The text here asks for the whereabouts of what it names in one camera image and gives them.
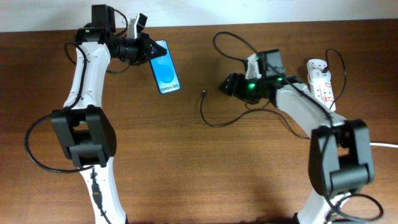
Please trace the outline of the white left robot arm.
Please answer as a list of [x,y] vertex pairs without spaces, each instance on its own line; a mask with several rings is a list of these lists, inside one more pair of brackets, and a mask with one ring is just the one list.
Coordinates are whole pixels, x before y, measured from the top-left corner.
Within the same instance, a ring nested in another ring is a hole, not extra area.
[[51,122],[65,157],[72,161],[88,189],[95,223],[127,223],[114,178],[117,139],[102,109],[104,80],[116,58],[138,66],[164,56],[167,51],[144,33],[147,17],[138,14],[116,32],[111,6],[91,8],[91,22],[78,29],[71,43],[76,48],[75,74],[62,110]]

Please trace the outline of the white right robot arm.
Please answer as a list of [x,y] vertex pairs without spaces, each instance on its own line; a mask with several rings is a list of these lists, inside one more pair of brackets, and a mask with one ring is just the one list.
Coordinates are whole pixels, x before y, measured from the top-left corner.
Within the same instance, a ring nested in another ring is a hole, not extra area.
[[336,215],[351,223],[366,219],[341,212],[341,206],[374,180],[369,129],[322,105],[296,76],[287,76],[279,50],[256,52],[243,62],[245,73],[232,73],[218,89],[249,104],[268,99],[308,134],[308,175],[312,192],[294,223],[332,223]]

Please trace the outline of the blue Galaxy smartphone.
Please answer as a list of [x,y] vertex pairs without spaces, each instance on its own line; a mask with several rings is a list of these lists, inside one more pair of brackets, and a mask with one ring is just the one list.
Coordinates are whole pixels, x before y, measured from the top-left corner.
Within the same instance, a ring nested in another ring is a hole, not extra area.
[[175,70],[174,62],[165,40],[156,40],[157,44],[166,50],[166,54],[150,61],[152,73],[160,94],[171,93],[180,90],[180,82]]

